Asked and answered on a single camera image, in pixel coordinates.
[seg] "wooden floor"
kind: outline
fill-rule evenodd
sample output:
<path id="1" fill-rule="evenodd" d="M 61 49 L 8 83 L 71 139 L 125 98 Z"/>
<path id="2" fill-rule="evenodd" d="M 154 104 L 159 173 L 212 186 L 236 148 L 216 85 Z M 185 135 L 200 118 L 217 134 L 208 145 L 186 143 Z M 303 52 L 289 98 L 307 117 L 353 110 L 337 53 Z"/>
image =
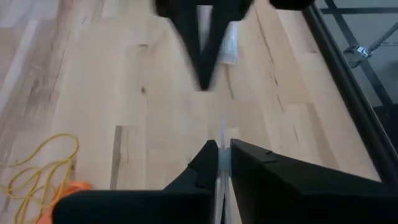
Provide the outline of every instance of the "wooden floor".
<path id="1" fill-rule="evenodd" d="M 299 12 L 256 1 L 239 23 L 238 63 L 220 65 L 214 90 L 199 92 L 151 2 L 0 0 L 2 161 L 68 132 L 80 140 L 72 178 L 96 189 L 162 189 L 220 138 L 225 119 L 226 139 L 379 180 Z M 30 164 L 71 150 L 57 140 Z M 2 185 L 17 170 L 1 167 Z M 1 223 L 12 223 L 20 203 L 0 195 Z"/>

